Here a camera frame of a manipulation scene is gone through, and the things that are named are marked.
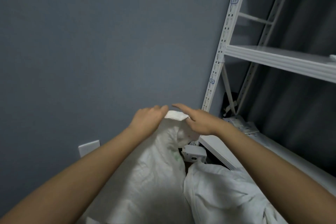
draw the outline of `label sticker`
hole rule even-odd
[[[238,0],[231,0],[231,4],[237,4],[238,3]]]

